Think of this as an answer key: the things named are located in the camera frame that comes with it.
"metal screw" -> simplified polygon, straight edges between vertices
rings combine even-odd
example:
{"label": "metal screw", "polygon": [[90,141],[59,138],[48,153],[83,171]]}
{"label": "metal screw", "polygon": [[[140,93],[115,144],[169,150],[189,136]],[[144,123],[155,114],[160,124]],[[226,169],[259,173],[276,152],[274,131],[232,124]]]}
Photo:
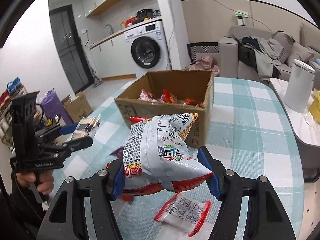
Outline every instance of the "metal screw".
{"label": "metal screw", "polygon": [[106,174],[107,174],[106,170],[101,170],[101,171],[98,172],[99,176],[105,176]]}
{"label": "metal screw", "polygon": [[235,172],[233,170],[226,170],[226,174],[228,176],[233,176],[235,174]]}
{"label": "metal screw", "polygon": [[66,177],[66,183],[70,183],[73,181],[73,177]]}
{"label": "metal screw", "polygon": [[262,182],[267,182],[268,179],[267,179],[267,177],[265,177],[265,176],[260,176],[260,181],[262,181]]}

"barcode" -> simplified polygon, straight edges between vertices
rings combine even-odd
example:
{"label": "barcode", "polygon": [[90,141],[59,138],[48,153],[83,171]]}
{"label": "barcode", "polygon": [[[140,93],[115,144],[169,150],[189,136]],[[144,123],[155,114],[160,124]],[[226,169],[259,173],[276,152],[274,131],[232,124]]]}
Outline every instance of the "barcode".
{"label": "barcode", "polygon": [[175,116],[179,117],[181,119],[181,122],[183,124],[183,126],[185,126],[185,124],[187,122],[190,121],[190,119],[192,118],[190,115],[188,114],[174,114]]}

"white cylindrical appliance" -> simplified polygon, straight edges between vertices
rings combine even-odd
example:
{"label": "white cylindrical appliance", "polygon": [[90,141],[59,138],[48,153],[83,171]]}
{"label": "white cylindrical appliance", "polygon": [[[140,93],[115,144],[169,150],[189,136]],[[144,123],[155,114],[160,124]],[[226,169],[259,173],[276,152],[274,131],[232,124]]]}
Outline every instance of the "white cylindrical appliance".
{"label": "white cylindrical appliance", "polygon": [[315,80],[316,71],[308,64],[294,59],[287,91],[284,95],[285,103],[294,111],[303,113]]}

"table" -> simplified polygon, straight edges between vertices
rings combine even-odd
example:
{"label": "table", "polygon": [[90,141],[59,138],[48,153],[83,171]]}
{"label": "table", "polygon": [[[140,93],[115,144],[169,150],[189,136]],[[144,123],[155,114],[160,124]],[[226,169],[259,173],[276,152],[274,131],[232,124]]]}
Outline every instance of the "table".
{"label": "table", "polygon": [[[67,176],[91,177],[113,160],[110,153],[125,143],[129,128],[114,103],[132,82],[108,98],[92,115],[101,114],[101,125],[93,145],[66,159],[65,167],[55,170],[54,192]],[[240,176],[256,179],[268,177],[298,237],[303,215],[304,187],[301,161],[290,124],[274,92],[262,83],[231,78],[214,78],[214,104],[207,148],[213,158],[221,160]],[[197,149],[189,147],[197,157]],[[189,197],[212,201],[207,219],[193,239],[208,239],[217,218],[220,203],[210,195],[206,182],[185,192]],[[125,240],[189,239],[185,232],[153,220],[173,193],[163,190],[149,196],[136,196],[132,203],[121,199],[112,203],[114,214]],[[85,199],[90,239],[95,239],[89,199]],[[246,223],[248,197],[242,201],[235,239],[242,239]]]}
{"label": "table", "polygon": [[[310,115],[309,108],[314,98],[310,95],[305,111],[302,114],[297,113],[284,102],[284,95],[287,91],[288,82],[270,78],[270,86],[275,91],[289,119],[300,152],[302,167],[320,168],[320,124],[315,120],[310,120],[310,125],[308,125],[305,120],[306,115]],[[319,176],[320,172],[311,179],[305,179],[305,182],[314,182]]]}

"side table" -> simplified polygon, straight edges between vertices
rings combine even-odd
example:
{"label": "side table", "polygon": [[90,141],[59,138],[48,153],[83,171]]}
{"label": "side table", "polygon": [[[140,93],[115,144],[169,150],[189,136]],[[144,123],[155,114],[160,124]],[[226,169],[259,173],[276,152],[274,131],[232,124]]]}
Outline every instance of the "side table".
{"label": "side table", "polygon": [[304,178],[304,182],[315,182],[320,177],[320,124],[315,120],[312,120],[310,126],[305,120],[305,116],[313,102],[313,97],[310,95],[305,111],[300,114],[296,111],[293,111],[284,102],[284,95],[288,87],[287,81],[270,78],[269,86],[277,95],[288,117],[299,149],[302,168],[311,168],[317,170],[317,173],[313,178]]}

